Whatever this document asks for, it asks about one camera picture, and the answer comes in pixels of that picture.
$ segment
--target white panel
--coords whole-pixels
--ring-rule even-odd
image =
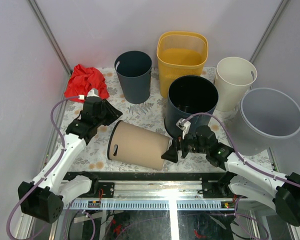
[[[157,65],[159,37],[167,31],[203,34],[206,66],[225,57],[249,59],[280,0],[38,0],[73,67],[113,67],[123,52],[148,53]]]
[[[253,85],[270,87],[291,96],[300,106],[300,0],[291,1],[254,65]],[[300,133],[274,148],[280,171],[300,174]]]
[[[27,1],[0,1],[0,240],[18,186],[39,171],[65,71]],[[15,231],[20,212],[13,218]]]

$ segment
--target yellow bin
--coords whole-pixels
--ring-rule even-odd
[[[167,98],[174,80],[186,75],[201,75],[208,58],[208,42],[199,33],[168,31],[159,39],[156,56],[160,93]]]

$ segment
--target crumpled red fabric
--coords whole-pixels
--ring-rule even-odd
[[[78,95],[86,96],[91,89],[97,89],[99,97],[107,99],[109,93],[105,81],[105,77],[95,67],[84,67],[81,64],[78,64],[73,69],[64,96],[66,98]],[[79,100],[77,98],[71,99],[71,101],[79,103],[84,102],[84,100]]]

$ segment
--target dark blue bin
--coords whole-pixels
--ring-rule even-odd
[[[142,51],[127,51],[114,62],[125,99],[141,104],[150,96],[151,58]]]
[[[201,76],[182,76],[177,78],[168,91],[164,126],[167,133],[177,138],[182,130],[176,126],[179,119],[186,119],[192,114],[213,114],[218,103],[218,91],[209,80]],[[208,125],[210,116],[199,115],[190,122],[189,133],[195,134],[196,128]]]

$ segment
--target floral pattern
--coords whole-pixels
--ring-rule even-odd
[[[127,123],[168,136],[164,126],[165,109],[167,100],[160,95],[158,68],[153,68],[151,73],[151,93],[149,99],[142,104],[132,104],[126,101],[114,68],[99,68],[105,77],[107,90],[110,97],[107,99],[115,108],[123,112],[120,120]],[[202,77],[214,82],[215,68],[205,67]],[[68,101],[61,124],[61,131],[64,133],[67,126],[77,117],[83,108],[79,102]],[[224,124],[233,120],[238,107],[230,112],[215,110],[214,115]],[[151,168],[128,164],[115,160],[108,160],[107,148],[110,135],[116,122],[110,126],[101,126],[97,135],[90,141],[88,146],[78,155],[72,164],[70,171],[103,171],[103,172],[157,172]],[[211,119],[209,126],[215,132],[222,143],[228,145],[225,131]],[[271,161],[267,151],[248,157],[252,161],[272,169]],[[189,153],[185,159],[180,158],[178,163],[164,161],[163,169],[159,172],[222,172],[220,168],[212,166],[205,158],[205,155]]]

